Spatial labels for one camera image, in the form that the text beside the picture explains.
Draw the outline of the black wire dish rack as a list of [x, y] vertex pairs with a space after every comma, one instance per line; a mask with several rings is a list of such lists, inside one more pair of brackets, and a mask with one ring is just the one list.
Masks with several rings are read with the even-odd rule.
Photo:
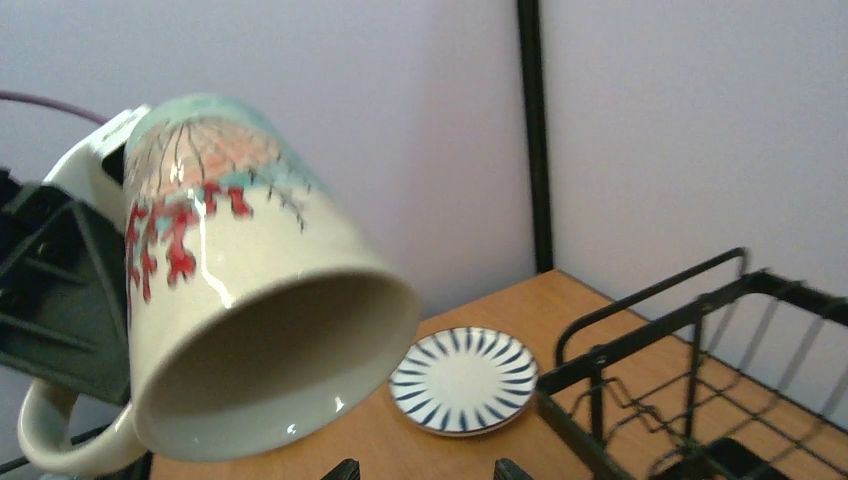
[[847, 301], [737, 247], [566, 327], [539, 415], [596, 479], [843, 479], [847, 362], [812, 407], [802, 376]]

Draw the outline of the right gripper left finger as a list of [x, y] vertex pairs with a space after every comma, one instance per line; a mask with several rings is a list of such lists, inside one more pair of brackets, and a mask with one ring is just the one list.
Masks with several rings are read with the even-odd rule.
[[342, 460], [327, 472], [321, 480], [360, 480], [360, 463], [352, 458]]

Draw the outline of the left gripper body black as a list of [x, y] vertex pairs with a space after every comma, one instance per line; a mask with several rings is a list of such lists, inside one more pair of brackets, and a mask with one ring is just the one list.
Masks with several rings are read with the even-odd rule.
[[1, 363], [106, 403], [129, 398], [123, 236], [64, 190], [7, 169]]

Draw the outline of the white mug coral pattern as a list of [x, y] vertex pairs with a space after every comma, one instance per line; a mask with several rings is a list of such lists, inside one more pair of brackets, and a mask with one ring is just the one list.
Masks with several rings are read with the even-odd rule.
[[379, 388], [415, 336], [417, 296], [268, 120], [194, 93], [125, 138], [130, 399], [74, 446], [76, 394], [34, 381], [17, 425], [29, 461], [96, 477], [147, 452], [244, 458]]

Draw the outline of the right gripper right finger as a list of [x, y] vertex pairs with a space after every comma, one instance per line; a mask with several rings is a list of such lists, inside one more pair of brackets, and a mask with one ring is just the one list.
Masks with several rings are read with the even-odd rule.
[[497, 459], [493, 469], [494, 480], [533, 480], [533, 477], [509, 458]]

